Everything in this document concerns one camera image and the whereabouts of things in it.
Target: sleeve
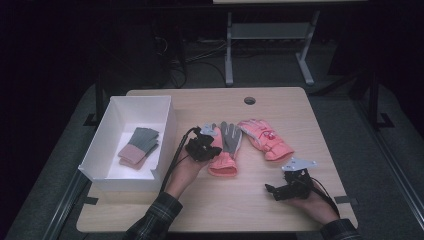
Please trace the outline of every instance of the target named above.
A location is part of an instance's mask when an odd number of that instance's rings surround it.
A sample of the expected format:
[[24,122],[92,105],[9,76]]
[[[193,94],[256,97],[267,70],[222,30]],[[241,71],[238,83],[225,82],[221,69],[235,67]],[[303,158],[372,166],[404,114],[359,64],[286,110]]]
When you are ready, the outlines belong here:
[[164,239],[168,233],[169,226],[182,208],[183,206],[177,199],[166,192],[160,193],[144,217],[125,232],[123,239]]
[[339,219],[324,225],[321,235],[325,240],[362,240],[349,219]]

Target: person's left hand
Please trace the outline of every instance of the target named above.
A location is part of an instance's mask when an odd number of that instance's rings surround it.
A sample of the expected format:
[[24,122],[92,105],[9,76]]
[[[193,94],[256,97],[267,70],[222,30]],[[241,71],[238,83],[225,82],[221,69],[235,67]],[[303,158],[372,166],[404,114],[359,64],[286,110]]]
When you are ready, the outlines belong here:
[[184,190],[196,179],[199,171],[208,163],[209,161],[195,161],[183,147],[165,192],[178,199]]

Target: black device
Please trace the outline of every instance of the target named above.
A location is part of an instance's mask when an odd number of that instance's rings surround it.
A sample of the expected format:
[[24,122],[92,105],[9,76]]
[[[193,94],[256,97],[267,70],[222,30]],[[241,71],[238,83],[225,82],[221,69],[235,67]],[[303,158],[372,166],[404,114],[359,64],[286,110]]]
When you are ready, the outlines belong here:
[[266,189],[268,192],[272,193],[275,201],[295,197],[306,199],[309,197],[311,189],[314,187],[314,183],[306,168],[293,172],[286,171],[284,172],[284,179],[287,181],[287,185],[282,187],[276,188],[265,184]]
[[185,149],[194,160],[199,162],[208,161],[221,153],[221,148],[211,146],[214,140],[212,136],[201,134],[199,127],[193,131],[196,137],[188,141]]

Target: hole in table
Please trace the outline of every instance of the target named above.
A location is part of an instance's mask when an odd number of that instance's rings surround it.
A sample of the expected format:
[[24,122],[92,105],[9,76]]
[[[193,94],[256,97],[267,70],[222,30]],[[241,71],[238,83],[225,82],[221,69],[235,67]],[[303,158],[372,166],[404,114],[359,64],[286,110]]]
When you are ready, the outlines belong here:
[[244,99],[244,103],[246,103],[247,105],[253,105],[256,103],[256,99],[253,97],[246,97]]

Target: wrist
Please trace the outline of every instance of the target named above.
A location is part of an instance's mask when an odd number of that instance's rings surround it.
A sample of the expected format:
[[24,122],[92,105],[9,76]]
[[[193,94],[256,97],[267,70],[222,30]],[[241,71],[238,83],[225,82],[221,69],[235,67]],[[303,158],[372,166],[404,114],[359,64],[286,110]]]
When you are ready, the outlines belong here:
[[173,184],[172,182],[165,188],[165,192],[173,196],[175,199],[179,199],[184,190],[185,187]]
[[334,222],[334,221],[336,221],[336,220],[339,220],[340,218],[339,218],[339,216],[337,216],[337,215],[330,215],[330,216],[323,216],[322,217],[322,219],[320,219],[319,220],[319,222],[322,224],[322,225],[327,225],[327,224],[329,224],[329,223],[331,223],[331,222]]

